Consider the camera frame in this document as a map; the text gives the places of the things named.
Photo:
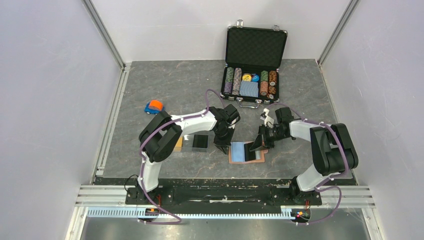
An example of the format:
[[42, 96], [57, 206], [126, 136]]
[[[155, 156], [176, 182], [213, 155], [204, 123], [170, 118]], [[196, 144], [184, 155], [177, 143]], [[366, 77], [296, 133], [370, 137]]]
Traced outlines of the black credit card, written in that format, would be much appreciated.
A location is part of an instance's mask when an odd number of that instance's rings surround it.
[[251, 162], [256, 160], [262, 159], [262, 153], [261, 151], [249, 151], [250, 146], [253, 142], [245, 143], [243, 146], [244, 149], [244, 161], [245, 162]]

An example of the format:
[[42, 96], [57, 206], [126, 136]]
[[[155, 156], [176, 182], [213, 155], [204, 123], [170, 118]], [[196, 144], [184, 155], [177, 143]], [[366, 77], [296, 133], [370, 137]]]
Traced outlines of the clear acrylic card box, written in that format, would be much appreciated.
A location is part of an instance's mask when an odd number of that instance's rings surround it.
[[182, 150], [181, 152], [174, 153], [188, 153], [188, 152], [197, 152], [197, 153], [206, 153], [209, 148], [209, 136], [205, 134], [187, 134], [182, 136]]

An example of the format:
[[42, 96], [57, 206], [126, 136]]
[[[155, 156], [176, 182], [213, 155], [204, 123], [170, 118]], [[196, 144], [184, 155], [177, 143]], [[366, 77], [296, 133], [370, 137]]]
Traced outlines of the tan leather card holder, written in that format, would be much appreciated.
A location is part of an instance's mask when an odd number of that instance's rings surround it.
[[253, 145], [249, 142], [232, 142], [228, 152], [228, 162], [230, 164], [257, 164], [265, 162], [267, 149], [250, 151]]

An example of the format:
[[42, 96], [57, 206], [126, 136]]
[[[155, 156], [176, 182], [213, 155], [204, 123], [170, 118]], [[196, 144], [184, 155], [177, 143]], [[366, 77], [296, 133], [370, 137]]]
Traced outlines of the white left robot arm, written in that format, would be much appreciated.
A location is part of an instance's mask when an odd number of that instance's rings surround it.
[[145, 204], [156, 200], [162, 161], [171, 155], [180, 137], [212, 131], [213, 144], [228, 155], [235, 125], [240, 119], [238, 110], [232, 104], [224, 108], [210, 106], [200, 112], [186, 115], [159, 112], [138, 137], [142, 160], [137, 178], [140, 186], [137, 195], [139, 199]]

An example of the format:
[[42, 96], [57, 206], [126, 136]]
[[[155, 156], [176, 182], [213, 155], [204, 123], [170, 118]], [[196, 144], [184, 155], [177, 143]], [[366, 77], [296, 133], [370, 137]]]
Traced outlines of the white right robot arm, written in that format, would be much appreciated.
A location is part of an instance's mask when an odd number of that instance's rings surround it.
[[291, 138], [310, 143], [312, 165], [302, 174], [294, 177], [289, 185], [289, 199], [302, 204], [309, 193], [319, 190], [334, 177], [343, 176], [359, 164], [358, 155], [347, 126], [343, 123], [326, 124], [306, 118], [295, 118], [287, 106], [275, 110], [276, 120], [269, 117], [264, 109], [258, 128], [258, 136], [245, 147], [247, 153], [269, 150], [276, 141]]

